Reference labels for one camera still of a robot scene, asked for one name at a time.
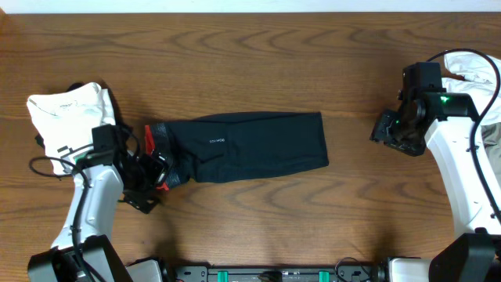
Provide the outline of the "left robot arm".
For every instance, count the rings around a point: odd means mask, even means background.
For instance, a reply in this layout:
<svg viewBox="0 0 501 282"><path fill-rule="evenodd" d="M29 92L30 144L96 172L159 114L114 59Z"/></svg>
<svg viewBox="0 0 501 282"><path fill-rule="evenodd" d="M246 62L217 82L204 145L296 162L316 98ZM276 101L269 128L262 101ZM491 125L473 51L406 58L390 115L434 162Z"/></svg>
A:
<svg viewBox="0 0 501 282"><path fill-rule="evenodd" d="M157 258L126 266L110 243L119 203L148 214L158 204L155 190L167 166L148 155L89 152L76 163L61 160L74 180L66 221L48 251L33 255L31 281L166 281Z"/></svg>

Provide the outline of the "black leggings red waistband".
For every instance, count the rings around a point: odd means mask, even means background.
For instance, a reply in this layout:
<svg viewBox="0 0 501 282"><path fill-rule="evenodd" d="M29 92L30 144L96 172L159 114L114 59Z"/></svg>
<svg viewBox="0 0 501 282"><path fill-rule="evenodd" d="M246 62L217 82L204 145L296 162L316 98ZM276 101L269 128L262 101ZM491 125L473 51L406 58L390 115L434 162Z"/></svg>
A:
<svg viewBox="0 0 501 282"><path fill-rule="evenodd" d="M145 127L146 151L168 165L161 188L228 183L328 166L319 112L243 112Z"/></svg>

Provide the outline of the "white garment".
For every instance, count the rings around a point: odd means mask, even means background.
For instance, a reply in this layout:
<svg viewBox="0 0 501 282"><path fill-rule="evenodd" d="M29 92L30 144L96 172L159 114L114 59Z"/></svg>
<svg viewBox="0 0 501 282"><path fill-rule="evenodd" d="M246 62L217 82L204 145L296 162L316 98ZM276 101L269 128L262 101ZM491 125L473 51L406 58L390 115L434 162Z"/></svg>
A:
<svg viewBox="0 0 501 282"><path fill-rule="evenodd" d="M496 75L487 60L472 52L445 55L445 69L463 80L443 78L447 92L469 94L479 114L486 108L496 88Z"/></svg>

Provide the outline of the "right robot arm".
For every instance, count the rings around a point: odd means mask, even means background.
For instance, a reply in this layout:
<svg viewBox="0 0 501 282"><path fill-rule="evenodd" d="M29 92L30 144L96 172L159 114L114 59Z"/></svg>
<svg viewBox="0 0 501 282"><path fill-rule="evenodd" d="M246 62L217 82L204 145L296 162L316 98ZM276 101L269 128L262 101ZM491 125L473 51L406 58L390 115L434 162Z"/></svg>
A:
<svg viewBox="0 0 501 282"><path fill-rule="evenodd" d="M384 110L370 140L413 157L429 150L452 210L454 241L433 259L390 258L380 281L498 281L499 185L481 137L471 132L479 115L467 94L425 92Z"/></svg>

